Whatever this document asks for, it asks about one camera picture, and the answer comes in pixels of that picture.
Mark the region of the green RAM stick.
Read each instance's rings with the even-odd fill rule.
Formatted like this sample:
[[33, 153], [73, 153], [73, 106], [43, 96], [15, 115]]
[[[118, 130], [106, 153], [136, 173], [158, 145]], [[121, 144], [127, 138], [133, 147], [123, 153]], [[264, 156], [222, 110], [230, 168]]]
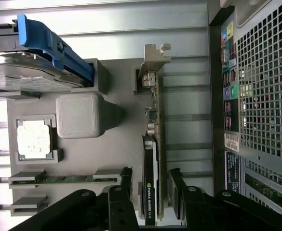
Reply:
[[93, 175], [83, 176], [44, 176], [37, 180], [17, 180], [12, 185], [42, 185], [42, 184], [64, 184], [64, 183], [100, 183], [100, 182], [117, 182], [116, 178], [96, 178]]

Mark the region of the grey printed parts rack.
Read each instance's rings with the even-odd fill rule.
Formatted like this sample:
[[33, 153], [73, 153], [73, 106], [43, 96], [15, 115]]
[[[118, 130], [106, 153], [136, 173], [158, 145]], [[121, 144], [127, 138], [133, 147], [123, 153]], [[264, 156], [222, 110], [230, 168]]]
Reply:
[[57, 146], [64, 158], [56, 164], [20, 165], [16, 162], [17, 139], [14, 118], [17, 116], [54, 115], [59, 93], [43, 94], [39, 99], [11, 100], [0, 98], [0, 231], [7, 231], [25, 220], [11, 216], [10, 205], [26, 196], [47, 196], [49, 203], [65, 197], [77, 189], [100, 193], [103, 183], [73, 183], [41, 185], [34, 189], [9, 188], [8, 178], [21, 171], [45, 170], [52, 176], [91, 175], [99, 169], [133, 168], [133, 195], [142, 179], [142, 135], [146, 131], [144, 109], [150, 106], [150, 95], [133, 93], [133, 71], [139, 68], [141, 58], [103, 60], [110, 72], [110, 89], [105, 99], [124, 109], [125, 118], [114, 129], [98, 138], [58, 139]]

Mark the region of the silver CPU chip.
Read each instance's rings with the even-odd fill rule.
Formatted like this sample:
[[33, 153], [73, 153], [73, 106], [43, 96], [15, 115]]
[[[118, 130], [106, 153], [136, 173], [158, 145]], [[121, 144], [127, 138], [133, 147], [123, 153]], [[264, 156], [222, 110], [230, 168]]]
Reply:
[[23, 121], [17, 128], [17, 145], [21, 160], [46, 158], [51, 152], [49, 126], [43, 120]]

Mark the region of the black open PC case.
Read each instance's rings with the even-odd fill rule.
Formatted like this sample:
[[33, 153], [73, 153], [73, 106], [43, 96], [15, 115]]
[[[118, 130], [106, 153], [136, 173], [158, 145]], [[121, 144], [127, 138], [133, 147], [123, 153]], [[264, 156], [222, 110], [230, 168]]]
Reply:
[[282, 0], [208, 0], [214, 191], [282, 214]]

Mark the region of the hard disk with blue carrier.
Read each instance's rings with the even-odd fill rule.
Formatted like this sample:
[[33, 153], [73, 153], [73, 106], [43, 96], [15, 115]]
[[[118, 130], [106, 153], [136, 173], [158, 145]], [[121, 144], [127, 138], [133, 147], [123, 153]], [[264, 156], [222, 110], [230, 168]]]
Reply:
[[94, 86], [95, 69], [44, 23], [0, 22], [0, 90], [66, 92]]

